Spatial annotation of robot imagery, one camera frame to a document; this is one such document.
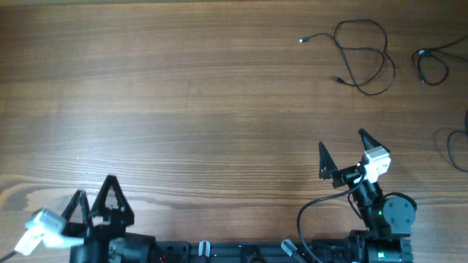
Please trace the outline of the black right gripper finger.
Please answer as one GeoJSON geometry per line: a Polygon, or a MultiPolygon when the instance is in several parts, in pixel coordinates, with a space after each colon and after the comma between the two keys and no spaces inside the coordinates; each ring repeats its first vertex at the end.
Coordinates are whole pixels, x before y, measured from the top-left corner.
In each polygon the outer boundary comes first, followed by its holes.
{"type": "Polygon", "coordinates": [[[365,129],[358,130],[359,135],[361,136],[361,141],[363,143],[365,150],[370,150],[372,148],[382,147],[387,152],[390,152],[388,148],[386,148],[383,144],[375,140],[365,129]]]}
{"type": "Polygon", "coordinates": [[[322,141],[318,143],[320,155],[319,178],[327,180],[334,177],[338,168],[322,141]]]}

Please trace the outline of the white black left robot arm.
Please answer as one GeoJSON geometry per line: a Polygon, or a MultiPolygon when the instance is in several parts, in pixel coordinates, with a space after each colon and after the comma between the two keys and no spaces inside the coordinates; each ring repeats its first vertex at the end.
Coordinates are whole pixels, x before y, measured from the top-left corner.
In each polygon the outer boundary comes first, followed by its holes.
{"type": "Polygon", "coordinates": [[[70,263],[166,262],[155,237],[127,232],[135,214],[114,175],[105,178],[93,205],[84,190],[76,191],[61,217],[67,221],[63,235],[84,239],[71,247],[70,263]]]}

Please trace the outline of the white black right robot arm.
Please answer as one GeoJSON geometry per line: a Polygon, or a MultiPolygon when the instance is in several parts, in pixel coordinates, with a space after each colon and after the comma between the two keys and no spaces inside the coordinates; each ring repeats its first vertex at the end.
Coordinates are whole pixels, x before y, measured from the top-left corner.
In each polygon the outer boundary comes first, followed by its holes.
{"type": "Polygon", "coordinates": [[[415,221],[416,202],[409,196],[384,194],[377,182],[390,166],[390,150],[367,131],[358,131],[364,146],[361,160],[338,169],[325,145],[319,143],[319,178],[331,179],[332,186],[348,186],[349,203],[364,222],[365,230],[352,230],[341,240],[322,240],[311,246],[321,262],[413,262],[409,240],[415,221]]]}

